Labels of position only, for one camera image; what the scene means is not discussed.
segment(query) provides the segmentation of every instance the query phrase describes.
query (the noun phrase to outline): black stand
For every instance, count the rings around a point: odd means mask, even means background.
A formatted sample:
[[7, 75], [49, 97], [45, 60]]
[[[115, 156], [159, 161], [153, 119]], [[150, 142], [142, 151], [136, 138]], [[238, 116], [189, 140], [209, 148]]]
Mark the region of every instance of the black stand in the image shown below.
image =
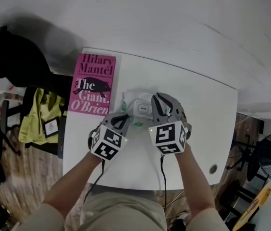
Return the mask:
[[[249, 190], [243, 188], [240, 186], [239, 180], [234, 180], [222, 193], [220, 197], [220, 204], [225, 207], [225, 210], [220, 212], [220, 216], [223, 220], [227, 218], [227, 216], [232, 212], [235, 216], [240, 218], [242, 216], [242, 213], [237, 211], [231, 206], [231, 203], [235, 199], [235, 197], [240, 197], [244, 201], [248, 203], [252, 203], [253, 199], [256, 197], [255, 193], [250, 192]], [[254, 217], [254, 215], [258, 212], [259, 207], [257, 210], [253, 213], [253, 215], [250, 217], [249, 221]]]
[[234, 167], [236, 167], [238, 164], [241, 163], [241, 166], [239, 168], [237, 168], [238, 171], [241, 171], [243, 166], [245, 165], [246, 162], [249, 162], [250, 160], [250, 156], [252, 154], [252, 151], [251, 151], [251, 145], [250, 145], [250, 135], [246, 135], [247, 137], [247, 143], [243, 143], [243, 142], [239, 142], [239, 141], [233, 141], [232, 142], [232, 146], [236, 145], [238, 147], [238, 149], [240, 150], [241, 152], [241, 157], [238, 159], [237, 162], [234, 163], [233, 166], [226, 166], [226, 169], [229, 170], [229, 169], [232, 169]]
[[7, 118], [17, 113], [20, 113], [22, 109], [22, 105], [19, 105], [13, 108], [9, 108], [9, 105], [10, 105], [10, 102], [8, 100], [4, 100], [1, 107], [0, 128], [3, 134], [6, 134], [9, 130], [15, 127], [13, 126], [10, 128], [7, 126]]

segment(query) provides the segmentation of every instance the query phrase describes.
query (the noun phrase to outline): human arm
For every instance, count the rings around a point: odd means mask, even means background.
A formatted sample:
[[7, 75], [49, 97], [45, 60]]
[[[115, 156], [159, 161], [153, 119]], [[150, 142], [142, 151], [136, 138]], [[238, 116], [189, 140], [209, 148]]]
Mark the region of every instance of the human arm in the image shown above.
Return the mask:
[[76, 166], [51, 187], [43, 204], [54, 207], [65, 219], [99, 163], [101, 163], [100, 158], [88, 152]]
[[182, 176], [184, 191], [192, 217], [208, 208], [215, 208], [211, 188], [198, 166], [190, 145], [186, 142], [185, 151], [176, 154]]

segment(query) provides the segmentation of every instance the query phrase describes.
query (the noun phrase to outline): chair leg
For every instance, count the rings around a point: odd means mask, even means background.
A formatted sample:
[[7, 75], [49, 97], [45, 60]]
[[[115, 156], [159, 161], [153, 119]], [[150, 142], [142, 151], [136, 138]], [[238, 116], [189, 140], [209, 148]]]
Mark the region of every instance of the chair leg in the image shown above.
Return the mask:
[[226, 166], [226, 169], [229, 170], [229, 169], [232, 169], [234, 168], [236, 165], [240, 164], [241, 162], [244, 161], [244, 157], [242, 156], [237, 162], [235, 162], [235, 164], [233, 166]]
[[245, 165], [245, 160], [243, 160], [242, 162], [241, 162], [241, 166], [239, 167], [239, 168], [237, 168], [237, 170], [238, 171], [241, 171], [242, 170], [242, 168], [243, 168], [243, 166]]
[[20, 151], [16, 151], [15, 148], [13, 147], [13, 145], [11, 144], [11, 142], [9, 141], [9, 139], [7, 138], [6, 134], [2, 134], [3, 138], [5, 140], [5, 142], [8, 144], [8, 146], [10, 147], [10, 149], [18, 156], [20, 156], [21, 152]]
[[226, 204], [226, 206], [225, 206], [229, 211], [231, 211], [235, 216], [237, 216], [237, 217], [241, 217], [242, 216], [242, 214], [239, 212], [239, 211], [237, 211], [236, 209], [234, 209], [230, 204]]
[[2, 165], [0, 164], [0, 182], [5, 182], [5, 173], [4, 173], [4, 169], [2, 167]]

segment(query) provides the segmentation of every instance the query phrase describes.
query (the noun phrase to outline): cable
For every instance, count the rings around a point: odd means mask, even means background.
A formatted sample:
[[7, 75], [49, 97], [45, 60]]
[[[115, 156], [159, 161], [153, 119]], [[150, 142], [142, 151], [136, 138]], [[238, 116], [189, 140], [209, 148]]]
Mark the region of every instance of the cable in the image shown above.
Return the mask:
[[166, 178], [165, 178], [165, 174], [163, 171], [163, 159], [164, 159], [164, 155], [160, 156], [160, 168], [161, 168], [161, 172], [163, 174], [163, 178], [164, 178], [164, 212], [166, 212]]
[[86, 202], [86, 198], [87, 198], [88, 194], [93, 190], [93, 188], [95, 187], [96, 183], [99, 181], [99, 179], [100, 179], [101, 176], [103, 175], [104, 169], [105, 169], [105, 160], [102, 160], [101, 168], [102, 168], [101, 175], [99, 175], [99, 177], [98, 177], [97, 180], [94, 182], [94, 184], [93, 184], [93, 186], [90, 188], [90, 190], [87, 191], [86, 196], [84, 197], [84, 202], [83, 202], [83, 204]]
[[176, 200], [181, 199], [182, 197], [178, 198], [182, 193], [184, 192], [184, 190], [182, 190], [172, 201], [170, 201], [166, 206], [169, 206], [170, 204], [174, 203]]
[[181, 196], [181, 197], [179, 197], [179, 198], [176, 198], [175, 200], [170, 201], [166, 206], [173, 204], [175, 201], [180, 200], [180, 199], [183, 198], [183, 197], [184, 197], [184, 196]]
[[238, 124], [242, 123], [243, 121], [247, 120], [249, 117], [251, 117], [251, 116], [249, 115], [247, 118], [245, 118], [245, 119], [243, 119], [242, 121], [238, 122], [238, 123], [235, 125], [235, 127], [236, 127]]

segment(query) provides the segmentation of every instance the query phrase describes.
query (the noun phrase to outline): white table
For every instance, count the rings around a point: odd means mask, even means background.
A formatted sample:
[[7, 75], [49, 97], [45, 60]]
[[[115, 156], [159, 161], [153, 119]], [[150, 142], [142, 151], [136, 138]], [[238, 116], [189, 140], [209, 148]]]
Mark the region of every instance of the white table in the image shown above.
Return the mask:
[[[210, 78], [173, 65], [113, 51], [84, 48], [83, 53], [116, 56], [110, 112], [120, 109], [122, 92], [144, 90], [164, 92], [178, 99], [193, 126], [188, 143], [210, 185], [220, 182], [234, 132], [237, 90]], [[66, 174], [88, 152], [88, 133], [102, 116], [68, 112], [63, 173]], [[99, 185], [140, 190], [164, 190], [160, 153], [151, 145], [147, 128], [130, 127], [130, 140], [99, 180]], [[217, 165], [214, 174], [209, 173]], [[167, 189], [182, 189], [183, 183], [174, 155], [164, 158]], [[99, 166], [89, 178], [93, 183], [101, 173]]]

